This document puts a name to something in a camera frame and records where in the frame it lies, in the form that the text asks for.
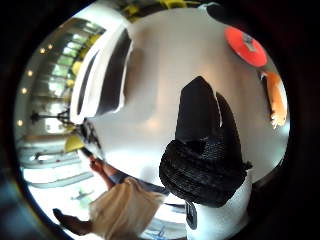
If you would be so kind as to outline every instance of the ceiling light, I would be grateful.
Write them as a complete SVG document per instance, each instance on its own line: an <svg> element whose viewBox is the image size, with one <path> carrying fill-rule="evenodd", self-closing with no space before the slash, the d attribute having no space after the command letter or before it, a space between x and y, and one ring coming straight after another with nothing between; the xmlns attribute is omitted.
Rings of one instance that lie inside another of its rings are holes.
<svg viewBox="0 0 320 240"><path fill-rule="evenodd" d="M21 126L23 125L23 121L22 121L22 120L18 120L18 121L17 121L17 125L18 125L19 127L21 127Z"/></svg>
<svg viewBox="0 0 320 240"><path fill-rule="evenodd" d="M26 88L21 88L21 93L22 94L26 94L28 92L28 89L26 89Z"/></svg>
<svg viewBox="0 0 320 240"><path fill-rule="evenodd" d="M33 72L32 72L31 70L29 70L29 71L27 72L27 75L28 75L29 77L31 77L31 76L33 75Z"/></svg>

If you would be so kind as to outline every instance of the person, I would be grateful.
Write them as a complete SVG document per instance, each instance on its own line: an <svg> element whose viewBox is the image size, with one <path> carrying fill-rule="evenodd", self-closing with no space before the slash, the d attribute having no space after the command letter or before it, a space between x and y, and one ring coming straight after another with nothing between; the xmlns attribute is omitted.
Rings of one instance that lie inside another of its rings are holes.
<svg viewBox="0 0 320 240"><path fill-rule="evenodd" d="M131 177L93 155L89 160L107 186L107 191L90 203L89 220L65 215L57 208L54 216L79 236L94 233L106 240L139 239L169 191Z"/></svg>

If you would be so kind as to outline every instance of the white surface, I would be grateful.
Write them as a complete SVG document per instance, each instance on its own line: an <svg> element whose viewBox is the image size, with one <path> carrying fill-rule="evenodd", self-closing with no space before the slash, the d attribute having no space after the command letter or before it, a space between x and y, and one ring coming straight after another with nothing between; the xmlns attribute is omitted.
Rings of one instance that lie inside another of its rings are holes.
<svg viewBox="0 0 320 240"><path fill-rule="evenodd" d="M96 112L99 106L99 101L100 101L100 96L102 92L102 86L103 86L106 70L108 68L109 61L113 54L114 48L117 45L118 39L121 36L121 33L123 32L124 29L125 29L124 25L118 24L117 28L114 28L113 31L107 30L94 43L94 45L90 48L90 50L86 54L80 66L80 69L75 81L74 89L72 92L71 104L70 104L70 120L72 122L76 124L81 124L83 123L84 118L94 117L96 115ZM78 114L78 104L79 104L81 87L83 85L83 81L86 75L88 65L95 55L96 57L93 61L90 74L88 76L88 81L85 88L82 107L81 107L80 113Z"/></svg>
<svg viewBox="0 0 320 240"><path fill-rule="evenodd" d="M166 239L180 239L187 236L187 231L184 223L172 223L170 215L167 217L167 221L159 221L153 218L146 228L146 230L141 234L144 239L154 239L150 238L150 235L158 235L163 228L163 236Z"/></svg>
<svg viewBox="0 0 320 240"><path fill-rule="evenodd" d="M283 128L272 129L256 69L229 49L224 27L199 9L157 12L129 27L134 50L124 90L126 103L116 114L92 119L111 165L162 185L158 167L174 139L180 91L198 75L228 101L243 159L253 164L253 182L280 162L289 119Z"/></svg>
<svg viewBox="0 0 320 240"><path fill-rule="evenodd" d="M231 199L220 208L194 204L197 210L197 228L186 224L188 240L223 240L239 232L248 221L246 209L250 200L252 170Z"/></svg>
<svg viewBox="0 0 320 240"><path fill-rule="evenodd" d="M92 21L108 31L114 31L114 28L116 29L119 24L126 27L130 25L130 22L112 7L110 1L96 1L73 17Z"/></svg>
<svg viewBox="0 0 320 240"><path fill-rule="evenodd" d="M279 87L280 97L281 97L283 106L285 107L286 110L288 110L287 94L282 81L279 82L278 87Z"/></svg>

